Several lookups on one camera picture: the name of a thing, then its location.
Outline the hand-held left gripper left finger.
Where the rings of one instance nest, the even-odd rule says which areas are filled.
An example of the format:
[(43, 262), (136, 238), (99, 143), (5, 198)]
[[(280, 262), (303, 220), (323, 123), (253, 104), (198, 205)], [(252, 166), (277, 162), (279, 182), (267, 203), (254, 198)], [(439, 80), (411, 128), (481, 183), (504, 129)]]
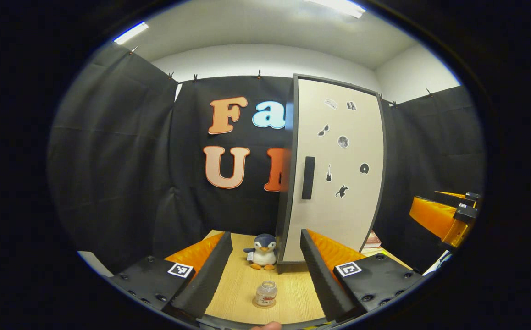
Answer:
[(157, 311), (197, 320), (215, 296), (231, 252), (231, 234), (221, 232), (169, 257), (143, 257), (110, 282)]

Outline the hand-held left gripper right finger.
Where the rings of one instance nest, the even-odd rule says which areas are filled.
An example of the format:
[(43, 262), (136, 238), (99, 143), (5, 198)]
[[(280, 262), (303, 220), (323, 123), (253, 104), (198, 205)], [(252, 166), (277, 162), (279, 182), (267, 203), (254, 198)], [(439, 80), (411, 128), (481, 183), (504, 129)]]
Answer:
[(299, 246), (328, 321), (371, 313), (412, 290), (423, 278), (385, 253), (364, 256), (305, 228)]

